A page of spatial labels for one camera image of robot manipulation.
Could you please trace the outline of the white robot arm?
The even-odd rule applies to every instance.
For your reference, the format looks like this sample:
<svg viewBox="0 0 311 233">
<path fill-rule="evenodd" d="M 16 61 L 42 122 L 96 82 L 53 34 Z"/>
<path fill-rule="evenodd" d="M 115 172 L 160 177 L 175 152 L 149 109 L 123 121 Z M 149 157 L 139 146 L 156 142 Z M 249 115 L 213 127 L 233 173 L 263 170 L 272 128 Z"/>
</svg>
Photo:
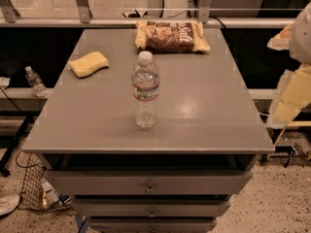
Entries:
<svg viewBox="0 0 311 233">
<path fill-rule="evenodd" d="M 294 21 L 290 38 L 290 56 L 300 63 L 311 63 L 311 3 Z"/>
</svg>

